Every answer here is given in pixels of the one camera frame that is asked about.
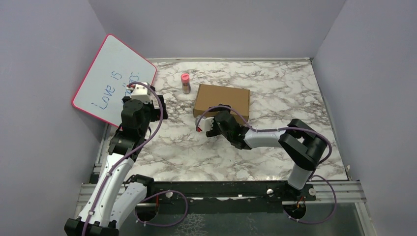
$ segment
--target cardboard box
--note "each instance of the cardboard box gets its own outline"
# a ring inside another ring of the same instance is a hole
[[[229,88],[214,85],[201,85],[198,88],[197,98],[194,105],[193,115],[201,115],[209,107],[218,106],[219,104],[229,105],[239,112],[245,120],[249,119],[250,90],[242,88]],[[208,112],[206,117],[213,117],[217,112]],[[231,114],[240,123],[243,120],[234,112]]]

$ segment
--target marble table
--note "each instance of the marble table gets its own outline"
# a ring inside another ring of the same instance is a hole
[[[249,123],[255,128],[286,126],[299,118],[325,135],[333,153],[316,171],[327,179],[347,176],[311,63],[305,61],[158,62],[154,86],[163,94],[169,119],[146,145],[128,177],[155,180],[283,180],[293,166],[281,148],[238,150],[222,136],[207,138],[195,131],[192,115],[199,84],[250,89]],[[191,93],[183,94],[180,75],[189,73]],[[103,150],[114,134],[111,129]]]

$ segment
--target red border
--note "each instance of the red border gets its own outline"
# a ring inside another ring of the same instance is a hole
[[[80,89],[81,89],[81,86],[83,85],[83,83],[84,83],[84,80],[86,79],[86,77],[87,77],[87,75],[89,74],[89,72],[90,72],[90,70],[91,70],[91,67],[92,67],[92,65],[94,64],[94,62],[95,62],[95,60],[97,59],[97,56],[98,56],[98,54],[100,53],[100,51],[101,51],[101,48],[103,47],[103,45],[104,45],[104,43],[106,42],[106,40],[107,40],[107,38],[109,37],[109,36],[113,36],[115,39],[117,39],[118,41],[120,41],[122,44],[124,44],[126,47],[128,47],[130,50],[132,50],[134,53],[136,53],[138,56],[140,56],[140,57],[142,57],[143,59],[145,59],[147,62],[149,62],[149,64],[151,64],[153,67],[155,67],[155,74],[153,75],[153,79],[152,79],[152,82],[151,82],[151,85],[153,85],[153,81],[155,80],[155,77],[156,77],[156,73],[158,72],[158,69],[156,68],[156,66],[154,65],[154,64],[152,64],[150,61],[148,61],[146,58],[144,58],[142,55],[140,55],[139,53],[137,53],[135,50],[133,50],[131,47],[129,47],[129,46],[127,46],[123,41],[121,41],[120,39],[118,39],[116,36],[114,36],[113,34],[108,34],[108,35],[106,35],[106,38],[103,40],[103,42],[101,43],[101,46],[100,46],[100,49],[97,51],[97,54],[95,55],[95,57],[94,57],[94,60],[92,60],[92,63],[91,63],[91,65],[90,65],[90,67],[89,67],[89,69],[87,70],[87,73],[86,73],[86,75],[84,76],[84,78],[83,78],[83,81],[81,81],[81,84],[80,84],[80,86],[78,87],[78,89],[77,89],[77,92],[75,92],[75,95],[74,95],[74,97],[72,98],[72,100],[71,100],[71,104],[72,104],[72,106],[74,107],[74,108],[76,108],[76,109],[78,109],[78,110],[80,110],[80,111],[82,111],[82,112],[85,112],[85,113],[87,113],[87,114],[89,114],[89,115],[91,115],[91,116],[93,116],[93,117],[95,117],[95,118],[97,118],[97,119],[99,119],[99,120],[102,120],[102,121],[104,121],[104,122],[106,122],[106,123],[109,123],[109,124],[111,124],[111,125],[114,125],[114,126],[119,126],[118,124],[116,125],[116,124],[113,124],[113,123],[110,123],[109,121],[107,121],[107,120],[104,120],[104,119],[102,119],[102,118],[100,118],[100,117],[98,117],[98,116],[96,116],[96,115],[93,115],[93,114],[91,114],[91,113],[89,113],[89,112],[87,112],[87,111],[85,111],[85,110],[83,110],[83,109],[81,109],[81,108],[79,108],[79,107],[77,107],[77,106],[75,106],[75,104],[74,104],[74,100],[75,100],[75,97],[77,96],[77,94],[78,94],[78,92],[80,91]]]

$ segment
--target bolt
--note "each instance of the bolt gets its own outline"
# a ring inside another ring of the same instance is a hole
[[[315,195],[316,195],[316,190],[315,190],[314,188],[310,188],[310,189],[308,190],[308,193],[309,193],[311,196],[315,196]]]

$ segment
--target whiteboard with red border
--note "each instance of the whiteboard with red border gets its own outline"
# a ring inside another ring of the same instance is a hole
[[[109,34],[91,63],[72,105],[100,120],[118,126],[123,109],[122,98],[128,96],[131,82],[153,83],[156,67]]]

